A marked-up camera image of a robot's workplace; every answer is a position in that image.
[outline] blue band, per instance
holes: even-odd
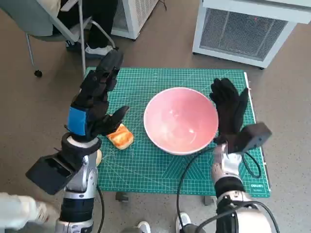
[[[76,135],[85,136],[86,112],[70,107],[68,115],[68,129]]]

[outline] bowl rim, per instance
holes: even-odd
[[[145,108],[145,111],[144,111],[144,119],[143,119],[143,121],[144,121],[144,128],[145,128],[145,131],[146,131],[147,136],[149,137],[149,139],[150,139],[157,147],[159,147],[161,150],[163,150],[163,151],[165,151],[165,152],[167,152],[167,153],[173,154],[173,155],[190,155],[190,154],[194,154],[194,153],[196,153],[196,152],[198,152],[198,151],[204,149],[205,147],[207,147],[207,146],[211,143],[211,141],[213,140],[214,137],[213,137],[206,145],[203,145],[202,147],[200,147],[200,148],[198,148],[198,149],[195,149],[195,150],[191,150],[191,151],[188,151],[188,152],[169,151],[169,150],[164,149],[164,148],[163,148],[162,146],[160,146],[157,142],[155,142],[155,141],[150,137],[150,134],[149,134],[149,132],[148,132],[148,130],[147,130],[147,128],[146,128],[146,111],[147,111],[149,105],[155,100],[155,98],[156,98],[158,95],[160,95],[160,94],[162,94],[162,93],[164,93],[164,92],[173,90],[173,89],[186,89],[186,90],[194,91],[194,92],[200,94],[201,96],[203,96],[205,99],[207,99],[209,102],[212,103],[212,101],[211,101],[209,98],[207,98],[205,95],[203,95],[201,92],[199,92],[199,91],[197,91],[197,90],[193,90],[193,89],[191,89],[191,88],[187,88],[187,87],[172,87],[172,88],[165,89],[165,90],[160,91],[159,93],[157,93],[155,96],[153,96],[153,97],[151,98],[151,100],[148,102],[148,104],[147,104],[147,106],[146,106],[146,108]],[[215,130],[215,135],[216,135],[216,133],[217,133],[218,123],[219,123],[219,122],[218,122],[218,117],[217,117],[217,126],[216,126],[216,130]]]

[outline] chair leg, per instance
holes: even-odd
[[[86,74],[86,51],[84,46],[84,27],[83,27],[83,13],[82,13],[82,0],[79,0],[79,21],[80,21],[80,32],[81,32],[81,55],[82,55],[82,68],[83,78]]]
[[[96,27],[107,37],[107,39],[110,41],[112,47],[115,49],[115,48],[116,48],[115,42],[114,42],[114,41],[111,39],[111,37],[104,31],[104,29],[103,29],[97,22],[95,22],[94,20],[91,20],[90,23],[93,24],[94,26],[96,26]]]
[[[30,60],[31,60],[31,64],[33,65],[33,67],[35,69],[35,76],[37,76],[38,78],[41,78],[42,77],[42,72],[35,68],[33,51],[31,50],[30,39],[29,39],[28,33],[26,33],[26,40],[27,40],[27,47],[28,47],[28,52],[29,52],[29,57],[30,57]]]

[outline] white sleeve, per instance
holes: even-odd
[[[0,206],[0,229],[19,230],[37,217],[32,197],[0,193]]]

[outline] chair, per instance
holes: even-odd
[[[91,17],[83,20],[82,0],[68,0],[60,9],[61,11],[69,11],[75,4],[79,5],[79,21],[80,23],[68,29],[57,17],[53,16],[37,0],[0,0],[0,8],[6,12],[16,24],[26,33],[27,46],[31,63],[35,69],[35,76],[41,77],[42,72],[36,68],[33,53],[30,45],[29,35],[43,41],[70,41],[77,42],[81,39],[81,54],[83,77],[86,71],[86,57],[84,44],[84,28],[91,23],[98,27],[99,30],[108,38],[112,47],[115,44],[110,36],[102,29],[102,27],[92,20]],[[53,34],[53,25],[60,31],[59,34]]]

